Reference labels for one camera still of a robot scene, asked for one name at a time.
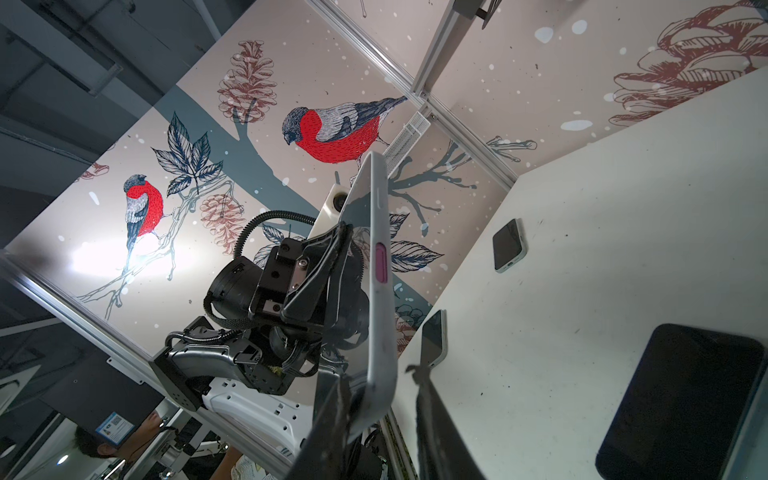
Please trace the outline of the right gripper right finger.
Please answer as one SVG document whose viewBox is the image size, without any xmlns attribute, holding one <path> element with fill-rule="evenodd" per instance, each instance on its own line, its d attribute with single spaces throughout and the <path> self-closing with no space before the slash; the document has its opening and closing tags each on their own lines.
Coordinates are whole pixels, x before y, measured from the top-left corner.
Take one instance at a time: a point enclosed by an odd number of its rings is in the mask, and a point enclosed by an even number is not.
<svg viewBox="0 0 768 480">
<path fill-rule="evenodd" d="M 418 386 L 416 398 L 416 433 L 419 478 L 426 480 L 470 480 L 485 476 L 467 449 L 451 419 L 427 365 L 409 365 Z"/>
</svg>

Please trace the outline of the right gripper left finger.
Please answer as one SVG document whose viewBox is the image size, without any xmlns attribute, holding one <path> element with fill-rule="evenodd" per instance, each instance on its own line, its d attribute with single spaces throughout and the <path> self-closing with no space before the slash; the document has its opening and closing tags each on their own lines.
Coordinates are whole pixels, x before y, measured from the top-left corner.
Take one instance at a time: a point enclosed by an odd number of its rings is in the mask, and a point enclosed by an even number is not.
<svg viewBox="0 0 768 480">
<path fill-rule="evenodd" d="M 309 437 L 299 451 L 287 480 L 346 479 L 351 390 L 339 377 L 315 419 Z"/>
</svg>

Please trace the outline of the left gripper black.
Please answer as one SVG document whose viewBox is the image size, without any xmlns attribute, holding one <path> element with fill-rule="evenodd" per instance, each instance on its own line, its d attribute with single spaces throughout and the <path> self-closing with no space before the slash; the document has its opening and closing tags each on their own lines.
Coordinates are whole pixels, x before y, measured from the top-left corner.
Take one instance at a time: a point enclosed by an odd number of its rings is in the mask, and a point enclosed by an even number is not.
<svg viewBox="0 0 768 480">
<path fill-rule="evenodd" d="M 320 336 L 329 282 L 342 263 L 352 226 L 340 222 L 313 239 L 285 239 L 266 261 L 248 307 L 252 329 L 280 327 L 290 336 Z"/>
</svg>

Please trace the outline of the light blue phone case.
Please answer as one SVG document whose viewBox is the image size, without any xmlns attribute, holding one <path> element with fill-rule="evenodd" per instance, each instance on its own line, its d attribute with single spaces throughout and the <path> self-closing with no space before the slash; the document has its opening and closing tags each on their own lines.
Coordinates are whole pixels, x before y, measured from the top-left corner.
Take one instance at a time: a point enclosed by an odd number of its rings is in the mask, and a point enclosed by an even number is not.
<svg viewBox="0 0 768 480">
<path fill-rule="evenodd" d="M 763 358 L 720 479 L 767 478 L 767 358 Z"/>
<path fill-rule="evenodd" d="M 388 412 L 397 383 L 392 234 L 383 155 L 367 154 L 340 222 L 350 224 L 352 234 L 330 281 L 324 336 L 368 337 L 367 384 L 360 409 L 350 414 L 350 443 Z"/>
</svg>

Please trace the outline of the blue phone black screen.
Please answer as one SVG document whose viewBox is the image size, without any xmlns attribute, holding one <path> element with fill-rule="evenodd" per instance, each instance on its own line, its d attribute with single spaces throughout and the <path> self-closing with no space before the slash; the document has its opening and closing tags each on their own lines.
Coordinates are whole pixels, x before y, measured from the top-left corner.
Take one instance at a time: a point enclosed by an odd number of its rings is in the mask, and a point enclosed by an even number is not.
<svg viewBox="0 0 768 480">
<path fill-rule="evenodd" d="M 603 479 L 721 479 L 765 371 L 740 335 L 654 329 L 596 454 Z"/>
</svg>

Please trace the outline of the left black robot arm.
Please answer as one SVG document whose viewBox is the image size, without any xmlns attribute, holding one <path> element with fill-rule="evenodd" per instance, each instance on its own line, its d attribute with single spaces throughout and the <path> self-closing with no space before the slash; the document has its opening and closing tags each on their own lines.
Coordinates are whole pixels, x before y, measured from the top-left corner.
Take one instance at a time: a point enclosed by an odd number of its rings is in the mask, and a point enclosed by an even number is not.
<svg viewBox="0 0 768 480">
<path fill-rule="evenodd" d="M 348 206 L 261 261 L 236 252 L 152 369 L 184 408 L 269 434 L 292 454 L 293 479 L 381 477 L 364 434 L 397 379 L 391 239 L 386 208 Z"/>
</svg>

